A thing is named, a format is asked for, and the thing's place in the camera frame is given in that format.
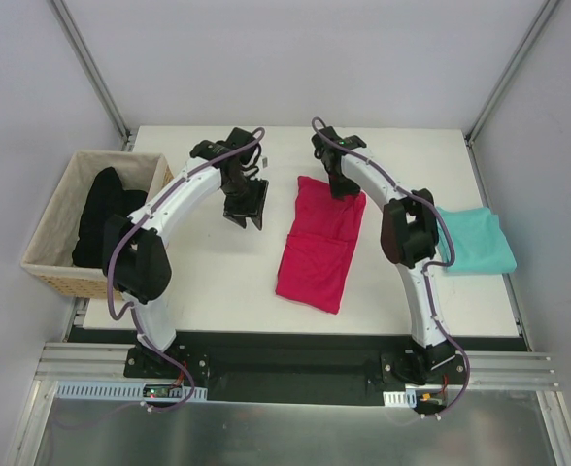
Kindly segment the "pink t shirt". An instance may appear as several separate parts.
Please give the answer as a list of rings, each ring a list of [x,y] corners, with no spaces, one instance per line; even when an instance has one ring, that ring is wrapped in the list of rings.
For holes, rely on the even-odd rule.
[[[300,176],[276,294],[336,315],[359,238],[366,196],[331,196],[328,183]]]

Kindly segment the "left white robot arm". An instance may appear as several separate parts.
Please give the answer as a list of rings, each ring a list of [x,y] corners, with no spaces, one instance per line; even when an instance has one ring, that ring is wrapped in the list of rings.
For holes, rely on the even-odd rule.
[[[172,282],[167,247],[176,228],[200,204],[220,191],[223,216],[260,229],[269,183],[261,140],[265,130],[240,127],[216,142],[203,140],[191,150],[183,170],[144,206],[127,216],[110,216],[104,226],[102,271],[112,320],[130,314],[140,344],[151,349],[146,364],[160,378],[173,376],[180,355],[165,294]]]

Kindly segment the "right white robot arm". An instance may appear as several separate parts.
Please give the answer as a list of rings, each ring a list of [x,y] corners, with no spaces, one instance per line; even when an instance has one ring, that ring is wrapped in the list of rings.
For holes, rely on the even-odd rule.
[[[344,200],[365,193],[381,210],[380,242],[386,259],[400,274],[411,315],[412,371],[423,383],[434,383],[447,370],[443,356],[451,350],[443,333],[436,285],[428,267],[439,243],[432,194],[408,191],[363,152],[357,136],[340,137],[331,126],[314,128],[314,157],[328,175],[331,196]]]

